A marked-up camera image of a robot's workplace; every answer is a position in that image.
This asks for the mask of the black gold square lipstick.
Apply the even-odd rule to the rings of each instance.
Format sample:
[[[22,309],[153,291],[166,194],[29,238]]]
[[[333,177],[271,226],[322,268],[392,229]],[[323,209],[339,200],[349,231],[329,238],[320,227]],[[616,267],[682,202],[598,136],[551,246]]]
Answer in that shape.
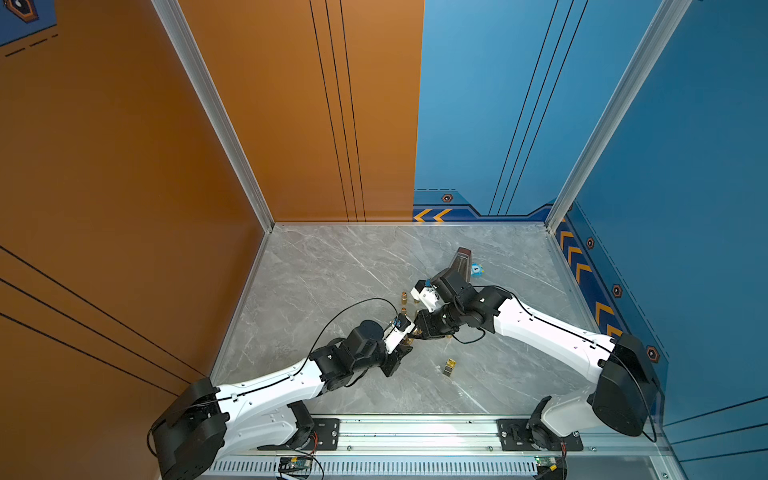
[[[446,377],[450,377],[455,370],[456,367],[456,361],[453,359],[448,359],[445,363],[445,366],[443,368],[443,374]]]

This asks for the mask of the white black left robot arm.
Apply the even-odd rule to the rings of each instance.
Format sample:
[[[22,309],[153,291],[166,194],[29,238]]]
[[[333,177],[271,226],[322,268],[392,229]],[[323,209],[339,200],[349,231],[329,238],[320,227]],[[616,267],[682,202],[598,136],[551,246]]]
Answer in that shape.
[[[414,328],[403,314],[388,327],[365,320],[283,370],[238,384],[192,383],[149,429],[161,477],[195,479],[229,454],[305,445],[315,427],[307,401],[372,369],[392,376],[412,349],[404,340]]]

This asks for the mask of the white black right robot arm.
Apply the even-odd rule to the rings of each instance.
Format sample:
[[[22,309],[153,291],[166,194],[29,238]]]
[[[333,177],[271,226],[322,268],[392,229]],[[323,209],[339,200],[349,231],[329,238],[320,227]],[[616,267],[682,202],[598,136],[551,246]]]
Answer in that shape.
[[[420,281],[410,294],[423,306],[415,320],[421,340],[452,336],[468,326],[521,341],[587,381],[581,389],[539,401],[525,426],[533,448],[558,450],[566,437],[601,425],[625,436],[657,440],[652,407],[660,382],[636,337],[579,329],[498,286],[465,285],[452,292]]]

